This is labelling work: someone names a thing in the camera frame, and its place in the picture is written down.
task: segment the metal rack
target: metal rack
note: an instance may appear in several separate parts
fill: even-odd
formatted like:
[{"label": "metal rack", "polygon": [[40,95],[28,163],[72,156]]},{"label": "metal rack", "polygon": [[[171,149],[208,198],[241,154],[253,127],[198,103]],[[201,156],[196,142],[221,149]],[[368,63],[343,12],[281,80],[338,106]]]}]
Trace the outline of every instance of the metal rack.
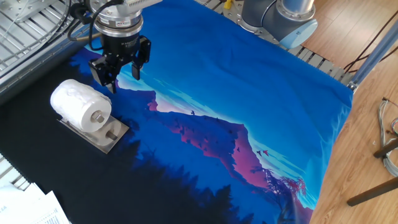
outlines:
[{"label": "metal rack", "polygon": [[72,21],[68,17],[64,22],[69,7],[69,2],[64,0],[55,1],[21,23],[16,23],[6,12],[12,7],[1,7],[4,3],[5,1],[0,3],[0,78],[33,55],[44,43],[56,36],[56,31],[62,30]]},{"label": "metal rack", "polygon": [[0,154],[0,187],[11,183],[21,190],[29,186],[29,182]]}]

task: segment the pine tree silhouette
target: pine tree silhouette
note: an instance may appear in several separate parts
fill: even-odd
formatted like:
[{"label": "pine tree silhouette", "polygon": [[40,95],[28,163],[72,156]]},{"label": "pine tree silhouette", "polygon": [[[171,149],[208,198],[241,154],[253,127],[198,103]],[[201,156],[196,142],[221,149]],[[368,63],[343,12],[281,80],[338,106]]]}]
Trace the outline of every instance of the pine tree silhouette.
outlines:
[{"label": "pine tree silhouette", "polygon": [[253,222],[254,214],[249,214],[241,220],[240,224],[251,224]]}]

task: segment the toilet paper roll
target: toilet paper roll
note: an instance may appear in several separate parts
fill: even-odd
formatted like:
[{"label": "toilet paper roll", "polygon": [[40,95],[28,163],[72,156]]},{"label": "toilet paper roll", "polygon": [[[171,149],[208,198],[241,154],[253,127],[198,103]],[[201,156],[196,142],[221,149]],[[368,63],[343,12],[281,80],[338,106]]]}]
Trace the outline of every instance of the toilet paper roll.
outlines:
[{"label": "toilet paper roll", "polygon": [[[108,97],[72,79],[63,81],[54,90],[50,103],[74,127],[87,133],[99,130],[111,115]],[[95,119],[99,114],[103,119]]]}]

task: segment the metal holder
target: metal holder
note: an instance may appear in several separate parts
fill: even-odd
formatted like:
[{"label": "metal holder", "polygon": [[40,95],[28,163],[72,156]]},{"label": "metal holder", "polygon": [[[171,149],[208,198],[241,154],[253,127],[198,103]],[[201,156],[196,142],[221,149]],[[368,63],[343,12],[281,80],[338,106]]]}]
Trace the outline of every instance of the metal holder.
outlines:
[{"label": "metal holder", "polygon": [[67,120],[62,118],[60,122],[71,129],[73,132],[78,134],[80,137],[90,142],[93,146],[107,154],[113,146],[123,137],[126,131],[129,129],[125,124],[118,121],[116,118],[110,116],[106,121],[105,125],[99,130],[93,133],[86,133],[80,129],[74,127]]},{"label": "metal holder", "polygon": [[21,23],[56,1],[57,0],[0,0],[0,11],[16,23]]}]

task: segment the metal base plate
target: metal base plate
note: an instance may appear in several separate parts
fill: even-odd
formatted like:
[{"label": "metal base plate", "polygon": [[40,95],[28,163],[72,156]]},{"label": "metal base plate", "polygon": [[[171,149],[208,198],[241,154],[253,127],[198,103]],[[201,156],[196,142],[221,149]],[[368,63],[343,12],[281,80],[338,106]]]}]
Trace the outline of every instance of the metal base plate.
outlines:
[{"label": "metal base plate", "polygon": [[0,11],[12,21],[20,23],[36,15],[56,1],[57,0],[0,0]]},{"label": "metal base plate", "polygon": [[[103,151],[105,154],[107,154],[113,146],[123,137],[123,135],[126,133],[126,131],[129,129],[125,124],[122,122],[118,121],[116,118],[110,116],[105,123],[105,125],[100,128],[98,131],[95,131],[93,133],[85,133],[83,131],[80,131],[74,125],[70,124],[68,121],[65,119],[61,119],[60,122],[71,129],[73,132],[78,134],[80,137],[85,139],[86,141],[90,142],[93,146],[97,147],[99,150]],[[118,132],[113,132],[111,136],[105,135],[104,128],[108,127],[109,125],[116,124],[116,126],[120,126],[120,129]],[[106,140],[109,142],[107,145],[100,145],[99,142],[104,142]]]}]

